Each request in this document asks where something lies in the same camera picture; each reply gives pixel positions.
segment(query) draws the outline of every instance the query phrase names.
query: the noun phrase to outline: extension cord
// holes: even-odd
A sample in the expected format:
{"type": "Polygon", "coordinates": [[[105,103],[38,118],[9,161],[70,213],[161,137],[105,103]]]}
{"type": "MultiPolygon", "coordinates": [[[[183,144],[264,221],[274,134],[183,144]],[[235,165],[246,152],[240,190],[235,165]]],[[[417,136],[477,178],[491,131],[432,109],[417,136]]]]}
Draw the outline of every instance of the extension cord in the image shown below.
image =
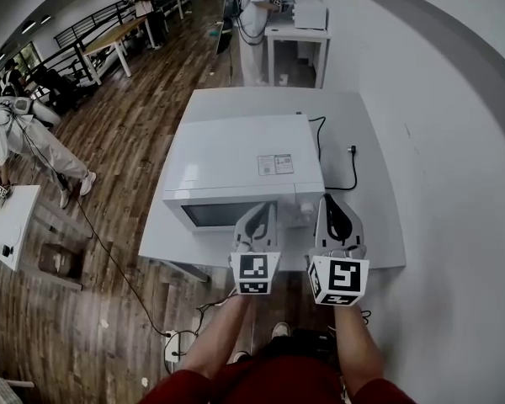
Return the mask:
{"type": "Polygon", "coordinates": [[[176,364],[179,362],[180,336],[176,331],[165,331],[165,334],[170,334],[170,337],[165,338],[165,360],[176,364]]]}

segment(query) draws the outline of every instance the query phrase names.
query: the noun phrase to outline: sneaker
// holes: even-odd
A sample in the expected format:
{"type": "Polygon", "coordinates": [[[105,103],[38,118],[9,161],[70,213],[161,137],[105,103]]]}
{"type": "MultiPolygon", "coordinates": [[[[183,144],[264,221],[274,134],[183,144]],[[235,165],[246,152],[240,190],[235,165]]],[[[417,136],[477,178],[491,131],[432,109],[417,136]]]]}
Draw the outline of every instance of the sneaker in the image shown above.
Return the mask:
{"type": "Polygon", "coordinates": [[[67,207],[70,197],[71,193],[69,193],[69,190],[60,190],[60,208],[64,209],[67,207]]]}
{"type": "Polygon", "coordinates": [[[250,358],[251,355],[247,352],[237,352],[234,355],[234,359],[232,360],[232,363],[235,364],[236,362],[239,362],[241,358],[250,358]]]}
{"type": "Polygon", "coordinates": [[[81,185],[81,196],[86,196],[88,193],[90,193],[90,190],[92,189],[93,182],[95,181],[95,178],[98,176],[95,174],[95,172],[89,172],[87,177],[82,181],[81,185]]]}
{"type": "Polygon", "coordinates": [[[273,328],[271,333],[271,339],[275,337],[289,337],[290,336],[290,326],[286,322],[279,322],[273,328]]]}

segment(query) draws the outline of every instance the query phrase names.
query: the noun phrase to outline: white table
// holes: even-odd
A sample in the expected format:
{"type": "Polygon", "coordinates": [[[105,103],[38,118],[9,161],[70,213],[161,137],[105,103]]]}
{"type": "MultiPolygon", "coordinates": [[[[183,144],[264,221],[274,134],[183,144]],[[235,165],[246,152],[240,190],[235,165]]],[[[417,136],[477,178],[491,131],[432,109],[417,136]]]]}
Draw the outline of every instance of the white table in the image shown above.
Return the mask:
{"type": "Polygon", "coordinates": [[[269,85],[271,87],[275,85],[276,40],[319,43],[320,55],[318,58],[318,68],[316,70],[315,88],[323,87],[324,72],[326,70],[327,42],[331,39],[327,30],[297,29],[294,26],[294,21],[291,19],[277,19],[268,22],[265,35],[268,38],[269,85]]]}
{"type": "Polygon", "coordinates": [[[55,207],[51,202],[40,196],[39,185],[18,185],[13,187],[11,196],[0,208],[0,243],[13,248],[13,253],[5,257],[0,252],[0,261],[13,271],[23,270],[26,273],[46,279],[52,283],[61,284],[70,289],[81,290],[82,286],[68,279],[62,279],[53,274],[41,271],[36,266],[23,262],[23,247],[29,223],[36,205],[41,205],[52,215],[71,226],[85,237],[91,238],[93,233],[87,227],[79,225],[63,210],[55,207]]]}
{"type": "MultiPolygon", "coordinates": [[[[401,224],[391,180],[361,96],[313,88],[213,88],[195,90],[183,114],[184,121],[229,119],[242,116],[306,114],[309,119],[326,116],[320,142],[326,186],[353,184],[348,146],[357,146],[358,187],[344,194],[345,201],[361,218],[364,243],[371,268],[406,265],[401,224]]],[[[318,123],[311,123],[315,135],[318,123]]],[[[162,202],[165,168],[142,235],[139,255],[157,259],[189,276],[207,280],[193,265],[228,267],[233,232],[191,232],[162,202]]],[[[280,270],[304,271],[305,255],[314,247],[312,229],[289,229],[282,237],[280,270]]]]}
{"type": "Polygon", "coordinates": [[[125,49],[123,38],[127,36],[132,30],[139,27],[142,23],[146,26],[146,30],[148,32],[148,37],[150,38],[150,44],[152,48],[155,48],[155,43],[153,42],[152,32],[150,30],[150,24],[148,23],[147,17],[140,17],[137,19],[133,19],[127,23],[123,23],[117,25],[113,29],[107,31],[104,35],[98,37],[94,40],[90,45],[86,47],[86,50],[82,53],[84,61],[88,65],[90,72],[93,74],[93,79],[97,82],[98,85],[101,85],[101,79],[93,67],[92,61],[88,57],[90,54],[94,52],[98,52],[104,50],[105,48],[109,48],[113,46],[116,50],[116,54],[118,54],[118,58],[120,59],[121,65],[124,68],[125,75],[128,77],[131,76],[131,70],[127,61],[125,60],[125,56],[127,56],[127,50],[125,49]]]}

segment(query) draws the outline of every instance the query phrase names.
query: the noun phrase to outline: white box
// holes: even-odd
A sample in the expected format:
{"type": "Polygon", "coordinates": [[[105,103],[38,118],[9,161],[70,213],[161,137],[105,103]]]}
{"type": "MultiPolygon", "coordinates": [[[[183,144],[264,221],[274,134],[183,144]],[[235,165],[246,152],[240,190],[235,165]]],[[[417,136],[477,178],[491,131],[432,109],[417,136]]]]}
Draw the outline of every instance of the white box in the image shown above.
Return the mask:
{"type": "Polygon", "coordinates": [[[309,226],[325,192],[303,114],[182,123],[164,172],[162,200],[191,231],[233,231],[266,201],[282,227],[309,226]]]}
{"type": "Polygon", "coordinates": [[[327,6],[320,0],[295,0],[294,21],[297,29],[327,27],[327,6]]]}
{"type": "Polygon", "coordinates": [[[369,261],[314,256],[307,273],[317,304],[353,306],[366,290],[369,261]]]}
{"type": "Polygon", "coordinates": [[[239,295],[267,295],[279,269],[280,252],[234,252],[230,266],[239,295]]]}

